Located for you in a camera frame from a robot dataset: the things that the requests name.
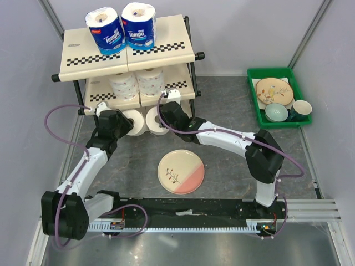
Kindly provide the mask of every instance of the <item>red label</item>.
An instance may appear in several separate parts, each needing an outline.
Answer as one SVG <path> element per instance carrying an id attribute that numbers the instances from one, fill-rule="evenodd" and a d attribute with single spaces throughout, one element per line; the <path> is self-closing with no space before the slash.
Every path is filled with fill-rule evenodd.
<path id="1" fill-rule="evenodd" d="M 93 34 L 101 34 L 101 29 L 92 29 L 91 32 Z"/>

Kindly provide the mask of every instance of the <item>light blue bowl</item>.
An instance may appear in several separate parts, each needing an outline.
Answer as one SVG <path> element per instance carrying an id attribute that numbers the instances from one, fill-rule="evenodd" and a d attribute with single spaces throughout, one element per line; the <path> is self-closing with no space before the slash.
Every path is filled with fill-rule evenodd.
<path id="1" fill-rule="evenodd" d="M 265 116 L 270 122 L 283 122 L 288 117 L 288 111 L 282 104 L 269 104 L 265 108 Z"/>

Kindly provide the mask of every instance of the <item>cup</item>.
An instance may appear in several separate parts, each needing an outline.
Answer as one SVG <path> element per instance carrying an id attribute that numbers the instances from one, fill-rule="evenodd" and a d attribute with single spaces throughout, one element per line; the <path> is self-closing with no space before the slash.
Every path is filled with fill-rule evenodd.
<path id="1" fill-rule="evenodd" d="M 286 121 L 303 121 L 311 112 L 312 106 L 308 101 L 297 100 L 293 103 Z"/>

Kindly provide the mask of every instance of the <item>checkered pattern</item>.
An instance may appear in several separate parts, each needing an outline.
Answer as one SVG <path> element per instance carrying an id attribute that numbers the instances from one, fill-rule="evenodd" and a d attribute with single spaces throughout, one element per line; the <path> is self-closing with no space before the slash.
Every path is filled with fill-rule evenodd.
<path id="1" fill-rule="evenodd" d="M 67 67 L 70 67 L 71 65 L 78 65 L 78 64 L 90 64 L 93 62 L 100 62 L 100 61 L 106 61 L 106 60 L 112 60 L 115 58 L 120 58 L 119 54 L 112 54 L 112 55 L 102 55 L 102 54 L 97 54 L 95 56 L 89 56 L 89 57 L 81 57 L 81 58 L 74 58 L 74 59 L 67 59 Z"/>
<path id="2" fill-rule="evenodd" d="M 172 89 L 172 88 L 179 88 L 179 89 L 181 89 L 182 87 L 187 87 L 187 81 L 186 80 L 184 80 L 184 81 L 179 81 L 178 83 L 175 83 L 175 82 L 173 82 L 173 83 L 168 83 L 168 84 L 166 84 L 165 85 L 165 88 L 166 89 Z"/>
<path id="3" fill-rule="evenodd" d="M 101 93 L 101 94 L 90 95 L 90 101 L 104 101 L 104 100 L 111 100 L 111 99 L 116 99 L 116 95 L 114 95 L 113 93 Z"/>
<path id="4" fill-rule="evenodd" d="M 153 48 L 151 48 L 149 50 L 133 49 L 133 55 L 152 54 L 152 53 L 157 53 L 157 52 L 165 52 L 165 51 L 179 50 L 179 49 L 185 49 L 184 42 L 174 43 L 174 44 L 165 44 L 165 45 L 160 45 L 158 47 L 154 46 Z"/>

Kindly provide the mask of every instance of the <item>shelf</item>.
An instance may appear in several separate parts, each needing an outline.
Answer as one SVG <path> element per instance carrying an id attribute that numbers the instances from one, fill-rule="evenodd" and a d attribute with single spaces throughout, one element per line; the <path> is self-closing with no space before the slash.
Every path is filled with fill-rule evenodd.
<path id="1" fill-rule="evenodd" d="M 163 67 L 165 88 L 176 88 L 181 94 L 181 100 L 191 100 L 195 98 L 194 87 L 192 86 L 189 70 L 186 64 L 171 65 Z M 101 101 L 106 101 L 110 108 L 135 109 L 156 105 L 157 97 L 147 97 L 143 94 L 136 96 L 132 100 L 123 101 L 118 99 L 105 76 L 89 78 L 86 85 L 85 106 L 96 108 Z M 85 110 L 86 115 L 92 115 L 89 110 Z"/>
<path id="2" fill-rule="evenodd" d="M 59 79 L 71 81 L 128 72 L 127 53 L 102 55 L 88 28 L 66 30 Z"/>
<path id="3" fill-rule="evenodd" d="M 121 111 L 140 107 L 139 95 L 129 101 L 118 99 L 105 76 L 87 79 L 85 106 L 96 108 L 102 101 L 106 101 L 110 108 L 120 109 Z M 93 115 L 93 113 L 85 109 L 85 115 Z"/>
<path id="4" fill-rule="evenodd" d="M 195 61 L 182 15 L 156 19 L 156 45 L 149 50 L 127 47 L 129 71 L 165 67 Z"/>
<path id="5" fill-rule="evenodd" d="M 192 86 L 189 70 L 186 64 L 170 65 L 163 68 L 165 88 L 176 88 L 181 94 L 181 100 L 191 100 L 195 98 L 194 87 Z M 140 94 L 140 102 L 143 107 L 152 106 L 158 102 L 157 97 L 147 97 Z"/>
<path id="6" fill-rule="evenodd" d="M 59 80 L 79 80 L 195 61 L 182 15 L 157 18 L 156 35 L 156 46 L 152 49 L 143 51 L 127 47 L 118 54 L 101 55 L 88 28 L 66 30 Z"/>

